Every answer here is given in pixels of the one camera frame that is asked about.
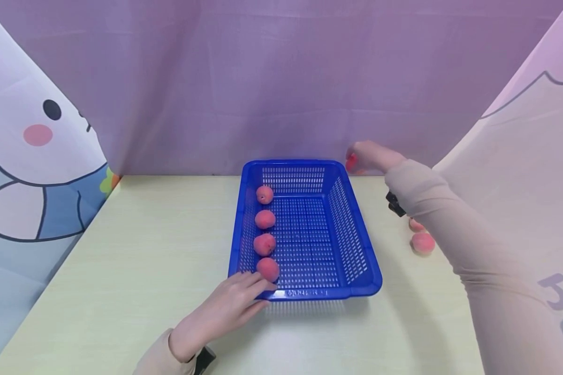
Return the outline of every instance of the blue plastic basket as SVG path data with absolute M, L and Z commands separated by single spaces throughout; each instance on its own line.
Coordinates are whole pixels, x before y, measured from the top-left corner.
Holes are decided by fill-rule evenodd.
M 261 205 L 256 190 L 273 189 L 273 202 Z M 273 228 L 258 229 L 254 216 L 275 214 Z M 329 160 L 263 160 L 242 171 L 228 276 L 252 271 L 261 259 L 254 237 L 271 233 L 271 257 L 280 266 L 271 301 L 345 299 L 371 296 L 382 287 L 382 273 L 344 166 Z

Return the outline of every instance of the light yellow table surface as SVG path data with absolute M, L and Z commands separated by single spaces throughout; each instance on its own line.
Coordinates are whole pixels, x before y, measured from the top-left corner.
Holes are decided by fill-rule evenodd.
M 383 178 L 352 178 L 384 276 L 369 298 L 277 303 L 210 344 L 209 374 L 482 374 L 439 251 L 409 248 Z M 0 375 L 131 374 L 227 275 L 238 177 L 124 177 L 0 356 Z

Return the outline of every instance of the cartoon eye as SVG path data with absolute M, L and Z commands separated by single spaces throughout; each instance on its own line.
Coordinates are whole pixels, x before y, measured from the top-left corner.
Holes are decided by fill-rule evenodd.
M 61 115 L 63 115 L 63 111 L 60 110 L 58 103 L 51 99 L 44 100 L 44 113 L 49 119 L 54 121 L 60 119 Z

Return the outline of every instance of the purple backdrop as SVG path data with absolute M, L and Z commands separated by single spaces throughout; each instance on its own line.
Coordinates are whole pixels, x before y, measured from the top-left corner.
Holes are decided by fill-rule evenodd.
M 119 174 L 238 174 L 373 139 L 433 165 L 563 0 L 0 0 Z

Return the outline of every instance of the pink cheek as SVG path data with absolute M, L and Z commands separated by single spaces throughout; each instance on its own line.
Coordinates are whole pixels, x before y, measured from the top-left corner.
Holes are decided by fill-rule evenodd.
M 45 146 L 52 140 L 52 130 L 41 123 L 36 123 L 22 132 L 22 138 L 31 146 Z

